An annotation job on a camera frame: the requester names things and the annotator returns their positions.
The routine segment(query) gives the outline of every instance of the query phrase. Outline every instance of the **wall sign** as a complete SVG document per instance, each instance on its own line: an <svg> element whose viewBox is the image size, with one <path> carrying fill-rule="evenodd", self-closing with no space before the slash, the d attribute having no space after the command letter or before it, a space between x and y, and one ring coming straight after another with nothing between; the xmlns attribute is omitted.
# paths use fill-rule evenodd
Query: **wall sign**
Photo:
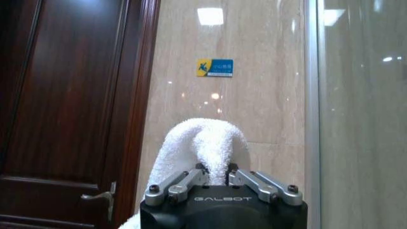
<svg viewBox="0 0 407 229"><path fill-rule="evenodd" d="M232 77L234 60L199 59L196 65L196 75L203 77Z"/></svg>

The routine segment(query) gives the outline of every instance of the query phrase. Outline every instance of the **door lever handle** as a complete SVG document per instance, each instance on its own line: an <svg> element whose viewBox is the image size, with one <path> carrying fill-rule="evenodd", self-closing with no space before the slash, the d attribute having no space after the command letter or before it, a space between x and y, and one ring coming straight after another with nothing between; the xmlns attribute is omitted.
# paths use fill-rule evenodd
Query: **door lever handle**
<svg viewBox="0 0 407 229"><path fill-rule="evenodd" d="M108 200L108 221L111 222L112 221L112 213L113 213L113 202L115 202L115 198L113 198L112 193L111 192L104 192L104 193L100 193L96 196L89 196L89 195L85 195L85 194L81 195L83 200L92 200L92 199L101 199L101 198Z"/></svg>

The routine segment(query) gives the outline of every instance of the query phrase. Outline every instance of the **door frame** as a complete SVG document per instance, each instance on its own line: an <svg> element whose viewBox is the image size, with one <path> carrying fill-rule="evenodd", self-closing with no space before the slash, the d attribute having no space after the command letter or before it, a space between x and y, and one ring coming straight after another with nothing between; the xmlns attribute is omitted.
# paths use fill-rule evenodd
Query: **door frame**
<svg viewBox="0 0 407 229"><path fill-rule="evenodd" d="M119 227L135 213L136 185L160 2L161 0L131 0L129 4L137 4L137 6L128 6L127 12L119 77L133 79L133 86L129 98L129 114L127 115L128 120L125 122L124 149L121 162L119 163L121 167L119 168L117 194L115 197L115 227ZM131 20L132 9L140 10L139 20L136 21ZM127 47L133 47L136 53L125 53Z"/></svg>
<svg viewBox="0 0 407 229"><path fill-rule="evenodd" d="M320 153L319 153L319 0L304 1L306 60L306 201L308 228L320 229Z"/></svg>

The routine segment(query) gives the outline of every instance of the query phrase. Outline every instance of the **metal frame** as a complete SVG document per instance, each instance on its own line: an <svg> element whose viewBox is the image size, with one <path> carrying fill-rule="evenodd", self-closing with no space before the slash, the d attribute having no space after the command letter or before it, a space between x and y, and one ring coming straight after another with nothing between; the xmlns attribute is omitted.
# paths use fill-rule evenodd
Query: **metal frame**
<svg viewBox="0 0 407 229"><path fill-rule="evenodd" d="M306 28L306 201L308 228L320 229L320 154L319 154L319 34L318 4L304 1Z"/></svg>
<svg viewBox="0 0 407 229"><path fill-rule="evenodd" d="M296 185L286 185L263 172L238 169L230 173L230 185L247 185L262 201L275 204L278 199L291 206L303 205L303 193Z"/></svg>

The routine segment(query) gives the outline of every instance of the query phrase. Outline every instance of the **glass shower door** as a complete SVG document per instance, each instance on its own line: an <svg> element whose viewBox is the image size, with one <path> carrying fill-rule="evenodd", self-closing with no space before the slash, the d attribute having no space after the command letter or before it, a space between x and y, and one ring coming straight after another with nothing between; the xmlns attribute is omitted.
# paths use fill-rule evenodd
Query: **glass shower door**
<svg viewBox="0 0 407 229"><path fill-rule="evenodd" d="M407 1L319 0L323 229L407 228Z"/></svg>

